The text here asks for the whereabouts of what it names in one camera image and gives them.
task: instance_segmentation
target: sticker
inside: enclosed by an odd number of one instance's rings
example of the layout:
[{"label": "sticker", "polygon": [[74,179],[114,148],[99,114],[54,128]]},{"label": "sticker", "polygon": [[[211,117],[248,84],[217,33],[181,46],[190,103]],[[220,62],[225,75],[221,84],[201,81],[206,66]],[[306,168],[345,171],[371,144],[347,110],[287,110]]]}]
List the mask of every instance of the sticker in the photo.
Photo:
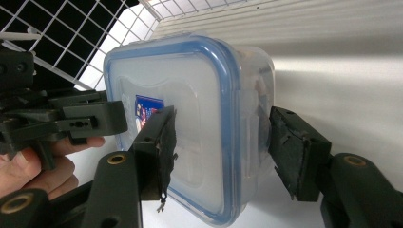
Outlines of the sticker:
[{"label": "sticker", "polygon": [[139,132],[157,110],[163,108],[163,100],[136,95],[136,126]]}]

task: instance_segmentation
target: brass screw hole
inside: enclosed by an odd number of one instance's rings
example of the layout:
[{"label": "brass screw hole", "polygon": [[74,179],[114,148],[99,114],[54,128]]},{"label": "brass screw hole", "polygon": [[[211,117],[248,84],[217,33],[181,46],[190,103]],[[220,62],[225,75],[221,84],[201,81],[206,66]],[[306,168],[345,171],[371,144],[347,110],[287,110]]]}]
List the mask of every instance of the brass screw hole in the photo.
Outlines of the brass screw hole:
[{"label": "brass screw hole", "polygon": [[22,209],[26,208],[28,205],[32,203],[33,194],[32,193],[25,193],[14,197],[7,201],[1,207],[1,213],[3,214],[12,214],[15,212],[19,212]]},{"label": "brass screw hole", "polygon": [[107,159],[107,162],[110,164],[120,164],[120,163],[124,162],[125,159],[126,159],[126,156],[124,154],[117,154],[117,155],[110,156]]},{"label": "brass screw hole", "polygon": [[354,166],[365,166],[367,163],[363,161],[362,159],[355,157],[355,156],[346,156],[344,157],[344,161],[347,162],[350,165]]}]

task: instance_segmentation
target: white surface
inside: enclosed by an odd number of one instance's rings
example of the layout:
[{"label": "white surface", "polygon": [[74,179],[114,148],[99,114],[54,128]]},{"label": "white surface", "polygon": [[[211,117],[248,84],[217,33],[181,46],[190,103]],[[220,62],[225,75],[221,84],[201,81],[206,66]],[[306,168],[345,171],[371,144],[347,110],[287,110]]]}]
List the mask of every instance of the white surface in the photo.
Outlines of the white surface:
[{"label": "white surface", "polygon": [[[332,153],[372,160],[402,191],[402,10],[402,1],[248,1],[161,22],[155,37],[204,29],[232,45],[263,48],[277,71],[275,105],[321,132],[334,144]],[[206,227],[172,200],[163,214],[158,206],[144,204],[144,227]],[[290,201],[273,174],[232,227],[323,223],[318,203]]]}]

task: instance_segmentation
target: finger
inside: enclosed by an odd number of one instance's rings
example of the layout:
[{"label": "finger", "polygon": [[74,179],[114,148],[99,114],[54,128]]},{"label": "finger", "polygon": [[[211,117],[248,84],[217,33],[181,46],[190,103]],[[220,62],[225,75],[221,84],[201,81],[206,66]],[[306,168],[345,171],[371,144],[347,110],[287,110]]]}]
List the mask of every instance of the finger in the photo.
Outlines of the finger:
[{"label": "finger", "polygon": [[58,198],[63,194],[73,190],[78,186],[78,179],[73,175],[69,179],[66,180],[62,185],[54,189],[48,194],[50,200]]},{"label": "finger", "polygon": [[41,161],[30,149],[18,152],[11,161],[0,166],[0,198],[19,190],[41,172]]},{"label": "finger", "polygon": [[66,157],[54,158],[56,168],[41,173],[27,183],[24,188],[40,188],[50,193],[73,175],[74,163]]},{"label": "finger", "polygon": [[86,139],[86,144],[72,145],[68,138],[64,138],[52,145],[53,155],[64,156],[78,151],[89,149],[90,147],[101,147],[105,143],[104,137],[89,137]]}]

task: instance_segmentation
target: transparent plastic container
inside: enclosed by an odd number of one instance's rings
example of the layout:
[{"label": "transparent plastic container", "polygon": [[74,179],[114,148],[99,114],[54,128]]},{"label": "transparent plastic container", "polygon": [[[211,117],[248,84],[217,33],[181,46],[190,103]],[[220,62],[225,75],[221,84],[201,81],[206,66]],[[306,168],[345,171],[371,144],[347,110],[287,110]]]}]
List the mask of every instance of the transparent plastic container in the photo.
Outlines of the transparent plastic container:
[{"label": "transparent plastic container", "polygon": [[183,34],[117,47],[107,54],[104,73],[108,99],[123,101],[128,122],[118,146],[127,150],[137,136],[142,113],[148,114],[139,110],[174,105],[179,157],[170,197],[209,225],[234,222],[271,163],[269,56]]}]

